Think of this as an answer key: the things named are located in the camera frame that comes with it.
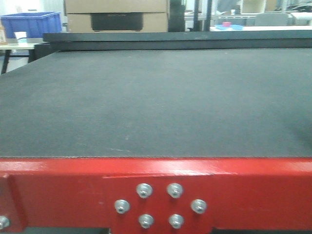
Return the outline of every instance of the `white table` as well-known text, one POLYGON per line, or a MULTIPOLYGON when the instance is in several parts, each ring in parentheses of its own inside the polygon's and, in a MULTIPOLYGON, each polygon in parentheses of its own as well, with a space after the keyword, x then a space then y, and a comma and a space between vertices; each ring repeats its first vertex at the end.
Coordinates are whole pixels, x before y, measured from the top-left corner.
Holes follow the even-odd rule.
MULTIPOLYGON (((312 30, 312 26, 245 26, 242 31, 274 31, 274 30, 312 30)), ((210 27, 210 31, 227 32, 231 30, 219 30, 216 27, 210 27)))
POLYGON ((309 25, 312 25, 312 12, 292 12, 291 15, 296 20, 307 20, 309 21, 309 25))
POLYGON ((7 44, 0 45, 0 50, 5 50, 4 61, 2 64, 1 75, 6 73, 10 57, 28 58, 28 62, 34 61, 35 58, 35 45, 37 43, 25 43, 25 44, 7 44), (29 55, 11 55, 12 50, 28 50, 29 55))

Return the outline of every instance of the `table leg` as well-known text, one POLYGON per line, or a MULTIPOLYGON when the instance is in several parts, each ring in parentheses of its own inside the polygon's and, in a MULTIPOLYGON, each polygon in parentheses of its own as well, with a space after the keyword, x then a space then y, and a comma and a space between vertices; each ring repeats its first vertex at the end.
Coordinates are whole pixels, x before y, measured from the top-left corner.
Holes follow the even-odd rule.
POLYGON ((6 69, 7 69, 8 64, 9 64, 10 55, 11 55, 11 50, 5 50, 5 55, 4 55, 4 61, 3 61, 3 64, 2 64, 1 75, 6 73, 6 69))
POLYGON ((28 50, 28 52, 29 52, 28 63, 35 61, 36 60, 35 50, 28 50))

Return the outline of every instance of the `red steel beam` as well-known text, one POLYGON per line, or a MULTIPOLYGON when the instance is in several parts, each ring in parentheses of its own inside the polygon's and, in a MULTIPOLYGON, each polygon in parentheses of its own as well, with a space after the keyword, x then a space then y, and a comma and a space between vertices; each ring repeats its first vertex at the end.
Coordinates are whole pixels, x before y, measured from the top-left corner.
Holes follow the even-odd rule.
POLYGON ((312 230, 311 158, 68 158, 0 159, 3 231, 25 227, 110 227, 113 234, 207 234, 231 230, 312 230), (140 198, 136 186, 153 194, 140 198), (174 199, 170 183, 184 192, 174 199), (118 214, 114 202, 131 208, 118 214), (207 202, 204 214, 190 204, 207 202), (141 228, 138 217, 155 222, 141 228), (168 218, 184 217, 181 229, 168 218))

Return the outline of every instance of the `white cup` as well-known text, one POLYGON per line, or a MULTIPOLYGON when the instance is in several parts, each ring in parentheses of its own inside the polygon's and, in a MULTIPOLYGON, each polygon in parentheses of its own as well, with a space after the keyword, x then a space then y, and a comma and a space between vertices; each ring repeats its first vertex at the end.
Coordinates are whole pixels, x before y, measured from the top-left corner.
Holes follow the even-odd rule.
POLYGON ((18 43, 23 45, 27 44, 27 33, 26 32, 15 32, 15 37, 18 40, 18 43))

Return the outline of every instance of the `pink object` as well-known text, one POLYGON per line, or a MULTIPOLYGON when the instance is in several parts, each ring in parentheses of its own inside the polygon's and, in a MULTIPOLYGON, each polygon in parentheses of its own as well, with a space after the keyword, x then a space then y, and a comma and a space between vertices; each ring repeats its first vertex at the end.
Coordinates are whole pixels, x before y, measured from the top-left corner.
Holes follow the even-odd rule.
POLYGON ((232 24, 231 22, 223 22, 222 26, 225 28, 229 28, 231 26, 231 24, 232 24))

